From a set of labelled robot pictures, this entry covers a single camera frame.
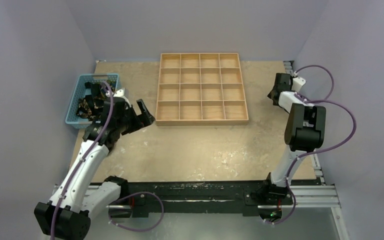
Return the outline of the wooden compartment tray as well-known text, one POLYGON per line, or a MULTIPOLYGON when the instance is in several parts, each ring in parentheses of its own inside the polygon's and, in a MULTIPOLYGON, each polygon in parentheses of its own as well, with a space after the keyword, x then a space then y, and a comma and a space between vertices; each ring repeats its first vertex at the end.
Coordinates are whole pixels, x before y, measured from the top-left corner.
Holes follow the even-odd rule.
POLYGON ((247 125, 238 53, 162 53, 155 111, 159 126, 247 125))

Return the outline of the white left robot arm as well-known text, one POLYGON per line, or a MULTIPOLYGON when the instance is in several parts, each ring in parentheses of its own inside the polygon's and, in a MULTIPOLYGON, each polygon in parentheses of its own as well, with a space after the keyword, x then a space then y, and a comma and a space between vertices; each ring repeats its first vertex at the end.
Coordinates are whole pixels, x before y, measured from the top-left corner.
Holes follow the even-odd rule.
POLYGON ((107 205, 122 205, 130 198, 128 181, 107 177, 98 190, 86 196, 92 179, 103 160, 123 135, 152 125, 155 117, 144 101, 136 101, 140 114, 125 97, 107 98, 99 119, 84 131, 74 164, 50 199, 38 202, 34 216, 43 234, 51 239, 83 240, 92 219, 107 205))

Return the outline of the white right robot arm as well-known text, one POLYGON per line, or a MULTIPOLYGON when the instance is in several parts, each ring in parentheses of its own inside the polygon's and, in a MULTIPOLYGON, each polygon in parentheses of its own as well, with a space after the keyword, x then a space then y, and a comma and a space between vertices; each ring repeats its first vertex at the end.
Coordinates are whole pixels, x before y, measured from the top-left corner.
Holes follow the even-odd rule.
POLYGON ((299 94, 306 81, 288 73, 277 73, 267 95, 274 106, 288 113, 284 131, 285 150, 275 170, 267 176, 260 196, 268 204, 289 194, 292 177, 303 158, 319 149, 325 138, 327 109, 299 94))

